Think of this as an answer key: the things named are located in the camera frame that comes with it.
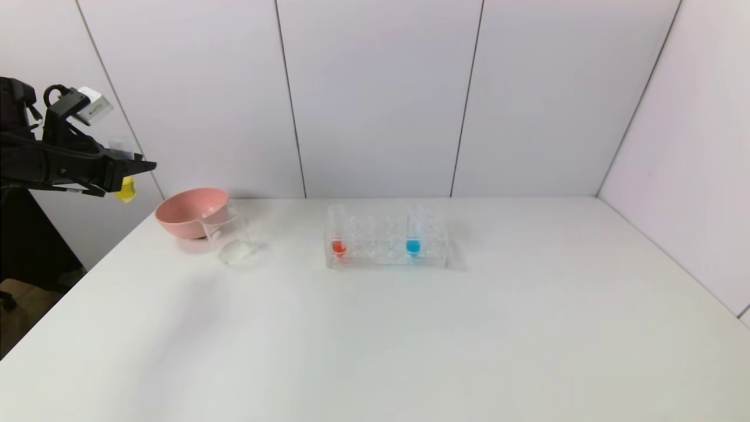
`blue test tube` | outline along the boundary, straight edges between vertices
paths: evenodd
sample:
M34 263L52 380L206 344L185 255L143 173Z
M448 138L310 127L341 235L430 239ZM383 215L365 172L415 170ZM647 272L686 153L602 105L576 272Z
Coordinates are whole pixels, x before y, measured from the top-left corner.
M414 206L406 215L406 252L415 258L422 249L422 208Z

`red liquid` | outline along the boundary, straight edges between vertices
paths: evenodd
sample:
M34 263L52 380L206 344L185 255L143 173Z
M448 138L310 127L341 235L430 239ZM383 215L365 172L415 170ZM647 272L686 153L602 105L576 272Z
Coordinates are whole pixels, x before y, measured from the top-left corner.
M339 258L344 256L345 253L347 253L347 247L344 245L344 242L341 242L340 240L332 240L331 241L331 249L333 249L333 253L336 254Z

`floor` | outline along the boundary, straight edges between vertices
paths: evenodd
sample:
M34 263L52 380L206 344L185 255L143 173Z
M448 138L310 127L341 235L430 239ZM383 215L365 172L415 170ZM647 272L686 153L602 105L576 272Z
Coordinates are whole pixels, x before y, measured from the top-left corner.
M0 359L42 319L62 297L14 279L0 283L0 291L10 293L18 303L12 311L0 309Z

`blue liquid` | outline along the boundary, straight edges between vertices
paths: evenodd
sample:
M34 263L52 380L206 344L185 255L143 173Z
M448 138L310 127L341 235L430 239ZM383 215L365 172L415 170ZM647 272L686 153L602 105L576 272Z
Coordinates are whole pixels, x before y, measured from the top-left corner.
M422 248L422 243L419 242L419 239L407 239L406 244L406 251L409 252L412 258L419 255L419 249Z

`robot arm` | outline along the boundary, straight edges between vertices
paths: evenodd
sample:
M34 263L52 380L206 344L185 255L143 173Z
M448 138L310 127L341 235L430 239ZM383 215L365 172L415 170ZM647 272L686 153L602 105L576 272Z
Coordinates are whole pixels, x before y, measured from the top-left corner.
M55 90L60 91L61 96L50 103L50 93ZM0 182L3 188L73 191L103 197L106 192L119 191L124 177L156 168L156 163L143 161L140 154L130 158L104 148L68 122L68 118L73 117L91 125L112 109L97 92L61 85L47 88L41 141L32 133L38 125L29 125L26 114L28 108L36 120L41 119L34 108L35 102L32 87L0 77ZM85 189L58 186L68 183L77 183Z

